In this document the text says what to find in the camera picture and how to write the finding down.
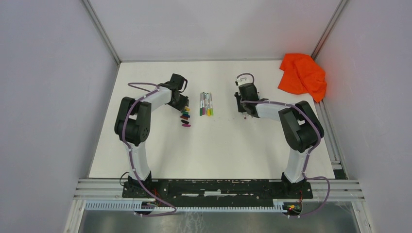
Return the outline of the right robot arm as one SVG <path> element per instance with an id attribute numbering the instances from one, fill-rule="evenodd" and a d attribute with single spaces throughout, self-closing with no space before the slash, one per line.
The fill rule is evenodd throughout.
<path id="1" fill-rule="evenodd" d="M 324 137 L 324 129 L 309 102 L 295 104 L 260 99 L 253 83 L 235 82 L 234 94 L 238 112 L 255 118 L 267 118 L 280 122 L 286 142 L 290 147 L 288 163 L 282 173 L 281 193 L 293 198 L 307 180 L 304 175 L 311 152 Z"/>

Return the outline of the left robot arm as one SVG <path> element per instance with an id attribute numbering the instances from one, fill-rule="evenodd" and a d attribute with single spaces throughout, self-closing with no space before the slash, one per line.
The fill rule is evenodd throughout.
<path id="1" fill-rule="evenodd" d="M 120 102 L 114 132 L 128 152 L 128 183 L 134 186 L 135 193 L 141 198 L 150 196 L 153 191 L 145 145 L 151 129 L 152 112 L 163 105 L 179 112 L 185 111 L 189 98 L 182 93 L 187 84 L 186 78 L 175 73 L 165 83 L 128 83 L 130 87 L 145 91 L 145 94 L 136 99 L 124 97 Z"/>

